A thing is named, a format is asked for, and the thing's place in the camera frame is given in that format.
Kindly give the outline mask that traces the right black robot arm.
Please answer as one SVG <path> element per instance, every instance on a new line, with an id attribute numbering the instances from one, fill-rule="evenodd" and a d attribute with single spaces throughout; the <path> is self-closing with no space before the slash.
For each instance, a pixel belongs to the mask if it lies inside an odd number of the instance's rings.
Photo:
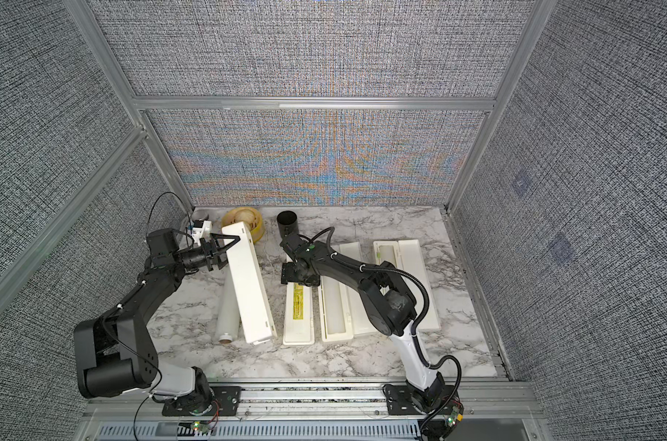
<path id="1" fill-rule="evenodd" d="M 429 311 L 429 293 L 410 273 L 390 262 L 364 262 L 333 250 L 328 242 L 298 233 L 285 236 L 280 246 L 289 257 L 281 282 L 318 287 L 326 277 L 353 288 L 368 321 L 394 343 L 405 369 L 410 399 L 423 413 L 441 407 L 455 390 L 445 391 L 440 365 L 427 359 L 418 327 Z"/>

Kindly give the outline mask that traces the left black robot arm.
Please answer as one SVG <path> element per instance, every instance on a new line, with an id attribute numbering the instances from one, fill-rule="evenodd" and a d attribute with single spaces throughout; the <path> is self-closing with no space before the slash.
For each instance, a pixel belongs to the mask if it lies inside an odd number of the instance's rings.
<path id="1" fill-rule="evenodd" d="M 147 389 L 156 402 L 171 402 L 179 410 L 202 412 L 212 403 L 203 370 L 161 363 L 147 325 L 186 277 L 200 268 L 227 266 L 226 253 L 241 238 L 215 233 L 181 247 L 178 235 L 176 229 L 148 233 L 150 255 L 133 289 L 98 318 L 74 328 L 77 385 L 83 397 L 110 398 Z"/>

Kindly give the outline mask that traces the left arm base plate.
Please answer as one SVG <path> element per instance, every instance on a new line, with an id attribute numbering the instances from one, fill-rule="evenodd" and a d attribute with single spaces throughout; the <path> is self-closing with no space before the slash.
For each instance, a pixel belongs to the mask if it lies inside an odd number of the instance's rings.
<path id="1" fill-rule="evenodd" d="M 184 397 L 166 401 L 162 406 L 165 417 L 212 417 L 235 416 L 241 401 L 243 389 L 239 386 L 212 386 L 212 400 L 208 405 L 193 406 Z"/>

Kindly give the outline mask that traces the plastic wrap roll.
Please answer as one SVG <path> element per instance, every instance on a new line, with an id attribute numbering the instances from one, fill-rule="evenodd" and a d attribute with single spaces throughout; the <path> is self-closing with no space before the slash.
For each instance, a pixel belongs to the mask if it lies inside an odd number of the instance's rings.
<path id="1" fill-rule="evenodd" d="M 241 324 L 237 296 L 232 277 L 225 279 L 219 313 L 216 323 L 216 336 L 221 345 L 229 345 L 237 339 Z"/>

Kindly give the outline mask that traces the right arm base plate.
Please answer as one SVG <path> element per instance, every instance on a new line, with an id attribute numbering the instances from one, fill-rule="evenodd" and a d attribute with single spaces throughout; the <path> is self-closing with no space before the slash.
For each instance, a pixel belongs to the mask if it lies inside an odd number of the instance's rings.
<path id="1" fill-rule="evenodd" d="M 382 388 L 386 399 L 388 413 L 390 415 L 430 415 L 441 405 L 444 407 L 440 411 L 440 415 L 458 415 L 464 413 L 464 405 L 460 402 L 457 392 L 454 393 L 450 402 L 447 402 L 448 397 L 454 391 L 452 385 L 445 385 L 438 397 L 432 400 L 432 403 L 423 404 L 423 399 L 416 392 L 412 392 L 412 388 L 407 385 L 385 384 Z"/>

